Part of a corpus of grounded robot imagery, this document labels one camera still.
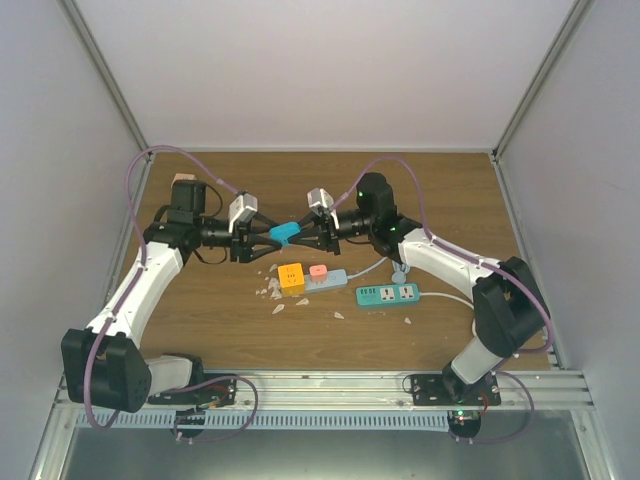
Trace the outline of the blue square plug adapter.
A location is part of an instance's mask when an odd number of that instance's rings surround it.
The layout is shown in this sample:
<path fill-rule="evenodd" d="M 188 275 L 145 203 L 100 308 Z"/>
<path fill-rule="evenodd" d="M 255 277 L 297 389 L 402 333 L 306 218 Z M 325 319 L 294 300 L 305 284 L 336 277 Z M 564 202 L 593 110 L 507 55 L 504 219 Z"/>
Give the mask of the blue square plug adapter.
<path fill-rule="evenodd" d="M 297 222 L 287 222 L 272 227 L 269 230 L 271 240 L 278 242 L 283 247 L 290 245 L 290 238 L 301 232 L 301 227 Z"/>

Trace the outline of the light blue power strip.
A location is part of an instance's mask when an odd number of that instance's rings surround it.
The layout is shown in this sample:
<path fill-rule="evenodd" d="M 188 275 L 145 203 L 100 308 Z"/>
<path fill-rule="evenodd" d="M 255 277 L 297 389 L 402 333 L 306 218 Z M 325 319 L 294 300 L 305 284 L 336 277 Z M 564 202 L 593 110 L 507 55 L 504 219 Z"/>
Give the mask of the light blue power strip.
<path fill-rule="evenodd" d="M 309 274 L 304 275 L 304 280 L 307 294 L 343 288 L 348 284 L 347 273 L 344 269 L 329 270 L 326 279 L 322 282 L 313 281 Z"/>

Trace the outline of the yellow cube socket adapter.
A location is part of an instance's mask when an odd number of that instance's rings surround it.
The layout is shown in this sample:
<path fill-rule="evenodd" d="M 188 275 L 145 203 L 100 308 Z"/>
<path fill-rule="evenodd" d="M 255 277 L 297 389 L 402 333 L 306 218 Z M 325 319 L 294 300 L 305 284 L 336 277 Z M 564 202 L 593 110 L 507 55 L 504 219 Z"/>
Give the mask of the yellow cube socket adapter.
<path fill-rule="evenodd" d="M 277 268 L 280 291 L 284 297 L 305 292 L 305 277 L 301 263 L 280 265 Z"/>

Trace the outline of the peach cube plug adapter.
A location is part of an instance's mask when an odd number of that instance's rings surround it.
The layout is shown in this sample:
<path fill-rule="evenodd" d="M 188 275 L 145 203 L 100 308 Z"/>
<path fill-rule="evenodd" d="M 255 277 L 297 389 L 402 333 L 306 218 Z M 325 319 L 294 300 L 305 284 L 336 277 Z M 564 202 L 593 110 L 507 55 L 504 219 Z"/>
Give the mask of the peach cube plug adapter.
<path fill-rule="evenodd" d="M 194 174 L 189 174 L 189 173 L 176 173 L 173 177 L 172 182 L 178 182 L 178 181 L 194 181 L 196 180 L 197 177 Z"/>

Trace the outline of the teal power strip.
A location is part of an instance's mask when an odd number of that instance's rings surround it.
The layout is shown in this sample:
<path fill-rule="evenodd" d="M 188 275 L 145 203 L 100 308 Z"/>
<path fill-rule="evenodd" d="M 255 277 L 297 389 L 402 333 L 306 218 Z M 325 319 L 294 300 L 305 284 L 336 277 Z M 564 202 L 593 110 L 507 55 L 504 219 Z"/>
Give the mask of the teal power strip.
<path fill-rule="evenodd" d="M 356 302 L 363 308 L 385 308 L 417 303 L 420 292 L 415 283 L 363 286 L 355 290 Z"/>

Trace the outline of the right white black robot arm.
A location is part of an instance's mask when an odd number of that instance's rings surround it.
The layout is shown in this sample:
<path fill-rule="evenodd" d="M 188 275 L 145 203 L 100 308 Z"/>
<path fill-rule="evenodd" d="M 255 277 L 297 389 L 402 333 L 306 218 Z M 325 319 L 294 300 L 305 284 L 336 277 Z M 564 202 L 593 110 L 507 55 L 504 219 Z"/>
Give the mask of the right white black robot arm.
<path fill-rule="evenodd" d="M 425 222 L 398 211 L 393 189 L 380 173 L 363 174 L 351 191 L 357 207 L 345 212 L 325 190 L 309 191 L 310 212 L 290 241 L 339 253 L 341 240 L 364 235 L 380 256 L 424 271 L 472 302 L 476 334 L 442 370 L 443 393 L 451 403 L 468 403 L 489 372 L 516 354 L 529 353 L 527 342 L 552 329 L 525 261 L 483 257 L 436 236 Z"/>

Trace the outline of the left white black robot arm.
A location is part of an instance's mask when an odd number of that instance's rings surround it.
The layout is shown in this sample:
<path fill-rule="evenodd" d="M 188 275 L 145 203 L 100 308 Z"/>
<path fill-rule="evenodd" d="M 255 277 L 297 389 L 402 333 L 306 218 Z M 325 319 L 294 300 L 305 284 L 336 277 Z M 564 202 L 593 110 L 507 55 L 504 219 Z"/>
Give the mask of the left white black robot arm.
<path fill-rule="evenodd" d="M 87 408 L 137 412 L 148 398 L 172 391 L 185 404 L 206 391 L 202 362 L 188 354 L 164 354 L 152 360 L 140 352 L 147 323 L 164 291 L 202 247 L 221 247 L 232 260 L 248 263 L 279 249 L 251 223 L 269 227 L 255 196 L 241 191 L 228 216 L 208 215 L 210 185 L 177 180 L 169 204 L 158 209 L 142 234 L 134 263 L 111 299 L 84 329 L 70 329 L 61 341 L 68 396 Z"/>

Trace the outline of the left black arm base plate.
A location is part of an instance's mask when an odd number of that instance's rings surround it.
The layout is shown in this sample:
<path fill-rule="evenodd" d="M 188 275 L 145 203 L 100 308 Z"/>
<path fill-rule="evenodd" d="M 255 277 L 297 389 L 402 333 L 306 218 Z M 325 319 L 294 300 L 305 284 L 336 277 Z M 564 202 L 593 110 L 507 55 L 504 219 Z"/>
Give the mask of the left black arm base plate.
<path fill-rule="evenodd" d="M 208 409 L 235 404 L 237 380 L 231 373 L 203 373 L 189 385 L 199 385 L 215 379 L 214 383 L 204 387 L 181 393 L 159 393 L 148 398 L 150 405 L 176 405 Z"/>

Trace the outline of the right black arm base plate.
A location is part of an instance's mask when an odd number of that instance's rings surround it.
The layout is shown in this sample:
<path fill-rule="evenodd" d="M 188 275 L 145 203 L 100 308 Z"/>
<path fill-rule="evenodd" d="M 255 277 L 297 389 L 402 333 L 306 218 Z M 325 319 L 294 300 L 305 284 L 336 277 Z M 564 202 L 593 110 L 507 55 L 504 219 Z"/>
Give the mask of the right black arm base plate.
<path fill-rule="evenodd" d="M 402 380 L 402 389 L 415 406 L 483 407 L 502 403 L 497 381 L 482 378 L 472 385 L 449 379 L 442 373 L 413 373 Z"/>

